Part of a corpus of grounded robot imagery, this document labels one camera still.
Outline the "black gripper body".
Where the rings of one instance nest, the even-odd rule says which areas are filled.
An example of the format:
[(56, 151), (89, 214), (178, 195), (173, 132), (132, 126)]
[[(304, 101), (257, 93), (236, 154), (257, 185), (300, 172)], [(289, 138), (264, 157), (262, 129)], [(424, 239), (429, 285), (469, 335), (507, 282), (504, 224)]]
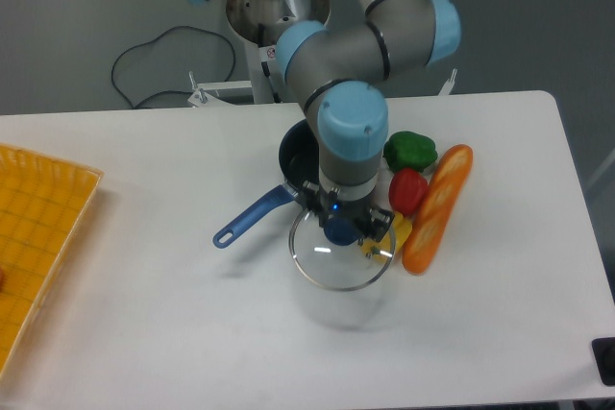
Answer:
[(319, 185), (314, 199), (314, 213), (324, 232), (374, 232), (377, 207), (374, 185)]

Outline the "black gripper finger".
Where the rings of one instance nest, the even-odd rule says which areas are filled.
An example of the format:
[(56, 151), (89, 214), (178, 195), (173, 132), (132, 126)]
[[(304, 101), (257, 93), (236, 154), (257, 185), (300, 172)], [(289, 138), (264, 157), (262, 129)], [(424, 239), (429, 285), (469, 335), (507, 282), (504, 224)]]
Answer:
[(361, 236), (380, 242), (388, 233), (394, 220), (394, 213), (380, 207), (370, 207), (356, 218), (356, 226)]
[(300, 203), (304, 212), (316, 219), (319, 227), (323, 226), (323, 207), (320, 189), (317, 183), (305, 180), (300, 187)]

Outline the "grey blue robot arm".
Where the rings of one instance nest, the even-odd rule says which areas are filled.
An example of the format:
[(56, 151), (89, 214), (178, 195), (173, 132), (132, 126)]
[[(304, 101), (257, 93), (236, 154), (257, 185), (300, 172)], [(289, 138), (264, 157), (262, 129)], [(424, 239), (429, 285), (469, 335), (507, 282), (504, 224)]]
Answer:
[(377, 83), (451, 55), (461, 26), (450, 0), (359, 2), (363, 23), (333, 33), (309, 13), (313, 0), (248, 0), (244, 18), (257, 37), (274, 43), (283, 83), (318, 142), (318, 178), (276, 187), (222, 228), (215, 246), (229, 246), (270, 210), (299, 197), (335, 244), (388, 232), (393, 216), (372, 200), (388, 135)]

